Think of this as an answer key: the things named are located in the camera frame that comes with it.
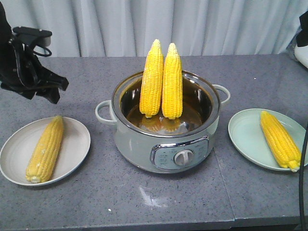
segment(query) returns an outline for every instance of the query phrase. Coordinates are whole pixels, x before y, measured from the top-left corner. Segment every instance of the gray countertop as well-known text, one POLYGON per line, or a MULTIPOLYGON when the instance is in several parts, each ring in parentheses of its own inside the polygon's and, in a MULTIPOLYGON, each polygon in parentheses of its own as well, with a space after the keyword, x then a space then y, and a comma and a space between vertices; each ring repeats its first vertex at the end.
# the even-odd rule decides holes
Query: gray countertop
POLYGON ((251 163, 234 148, 227 128, 235 113, 248 108, 274 110, 306 127, 308 71, 289 56, 182 57, 184 70, 225 86, 231 102, 220 114, 214 151, 172 175, 129 163, 94 113, 121 80, 143 69, 145 58, 40 60, 68 78, 68 89, 57 105, 0 90, 0 146, 22 126, 61 114, 88 128, 91 147, 72 174, 50 185, 20 186, 0 175, 0 230, 188 231, 299 223, 298 174, 251 163))

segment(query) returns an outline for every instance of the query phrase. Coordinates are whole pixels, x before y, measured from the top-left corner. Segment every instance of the control panel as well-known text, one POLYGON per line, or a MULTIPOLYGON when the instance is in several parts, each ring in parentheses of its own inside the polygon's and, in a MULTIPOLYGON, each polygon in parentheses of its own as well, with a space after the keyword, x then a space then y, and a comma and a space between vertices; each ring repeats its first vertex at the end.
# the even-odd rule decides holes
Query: control panel
POLYGON ((205 158, 208 136, 181 143, 157 144, 152 148, 150 160, 157 168, 172 170, 194 166, 205 158))

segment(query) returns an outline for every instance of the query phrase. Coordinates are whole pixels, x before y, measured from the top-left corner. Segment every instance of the white curtain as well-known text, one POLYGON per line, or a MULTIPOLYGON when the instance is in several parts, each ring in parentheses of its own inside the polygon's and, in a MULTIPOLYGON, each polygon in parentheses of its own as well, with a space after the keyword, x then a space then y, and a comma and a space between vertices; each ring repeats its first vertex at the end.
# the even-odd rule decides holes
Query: white curtain
POLYGON ((278 54, 308 0, 1 0, 12 27, 52 32, 53 57, 278 54))

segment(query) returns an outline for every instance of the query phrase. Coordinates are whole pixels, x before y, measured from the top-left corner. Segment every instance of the corn cob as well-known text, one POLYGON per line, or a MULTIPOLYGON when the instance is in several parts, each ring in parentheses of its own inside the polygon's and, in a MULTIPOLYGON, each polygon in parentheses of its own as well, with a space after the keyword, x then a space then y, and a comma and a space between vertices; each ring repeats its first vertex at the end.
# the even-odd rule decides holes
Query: corn cob
POLYGON ((56 116, 41 135, 26 169, 26 179, 42 183, 50 179, 63 135, 63 119, 56 116))
POLYGON ((147 55, 142 77, 139 110, 145 117, 156 115, 160 108, 164 73, 164 57, 158 39, 147 55))
POLYGON ((266 111, 261 112, 260 122, 266 141, 279 166, 289 167, 292 172, 298 171, 301 152, 288 131, 275 116, 266 111))
POLYGON ((162 111, 164 117, 175 119, 182 115, 182 64, 174 43, 170 43, 165 59, 162 111))

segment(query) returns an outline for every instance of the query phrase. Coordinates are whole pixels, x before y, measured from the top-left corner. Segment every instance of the white plate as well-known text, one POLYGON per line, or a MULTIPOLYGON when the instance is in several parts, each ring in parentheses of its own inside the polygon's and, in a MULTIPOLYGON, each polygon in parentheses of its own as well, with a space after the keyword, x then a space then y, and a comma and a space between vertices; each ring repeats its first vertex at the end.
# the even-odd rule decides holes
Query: white plate
POLYGON ((84 160, 90 148, 90 133, 79 121, 63 117, 63 140, 51 180, 43 183, 30 183, 26 180, 30 157, 51 120, 52 117, 34 121, 16 131, 5 142, 0 152, 0 170, 8 180, 25 186, 51 184, 69 175, 84 160))
MULTIPOLYGON (((291 118, 267 109, 252 108, 236 113, 228 124, 229 136, 236 149, 253 163, 276 171, 290 171, 289 168, 280 167, 270 151, 260 126, 261 111, 268 111, 276 116, 302 151, 305 129, 291 118)), ((305 166, 308 164, 307 153, 305 166)))

